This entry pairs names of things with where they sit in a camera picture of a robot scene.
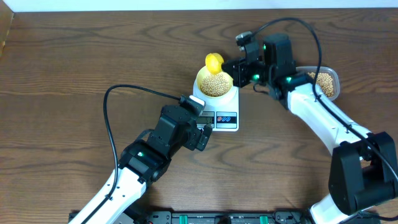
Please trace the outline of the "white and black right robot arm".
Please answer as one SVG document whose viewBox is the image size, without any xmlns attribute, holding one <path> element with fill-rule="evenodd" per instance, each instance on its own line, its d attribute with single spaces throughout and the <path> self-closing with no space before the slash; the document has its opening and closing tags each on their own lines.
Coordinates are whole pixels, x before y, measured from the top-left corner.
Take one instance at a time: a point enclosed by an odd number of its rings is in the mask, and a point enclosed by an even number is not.
<svg viewBox="0 0 398 224">
<path fill-rule="evenodd" d="M 367 209 L 397 198 L 394 140 L 355 123 L 314 85 L 309 74 L 298 70 L 288 35 L 267 36 L 260 46 L 252 32 L 244 32 L 236 43 L 245 56 L 221 66 L 233 85 L 267 86 L 267 94 L 302 119 L 331 153 L 329 194 L 310 207 L 312 222 L 376 219 Z"/>
</svg>

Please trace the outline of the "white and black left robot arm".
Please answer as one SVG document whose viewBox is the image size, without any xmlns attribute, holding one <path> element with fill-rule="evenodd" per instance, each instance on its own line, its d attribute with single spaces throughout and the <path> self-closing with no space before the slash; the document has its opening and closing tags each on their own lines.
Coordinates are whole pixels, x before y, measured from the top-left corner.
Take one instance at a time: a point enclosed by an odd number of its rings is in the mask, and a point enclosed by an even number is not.
<svg viewBox="0 0 398 224">
<path fill-rule="evenodd" d="M 147 140 L 136 139 L 123 150 L 115 187 L 104 184 L 71 223 L 113 223 L 142 197 L 152 183 L 167 171 L 172 156 L 181 148 L 203 151 L 212 128 L 197 128 L 203 105 L 183 103 L 162 108 L 155 129 Z"/>
</svg>

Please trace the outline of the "yellow measuring scoop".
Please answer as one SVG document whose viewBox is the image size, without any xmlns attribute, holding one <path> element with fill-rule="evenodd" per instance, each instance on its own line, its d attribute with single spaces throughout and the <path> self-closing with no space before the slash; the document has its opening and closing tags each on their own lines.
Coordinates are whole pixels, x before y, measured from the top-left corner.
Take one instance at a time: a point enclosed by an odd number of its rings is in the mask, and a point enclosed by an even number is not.
<svg viewBox="0 0 398 224">
<path fill-rule="evenodd" d="M 219 53 L 210 53 L 205 57 L 205 66 L 213 75 L 222 72 L 223 63 L 224 59 Z"/>
</svg>

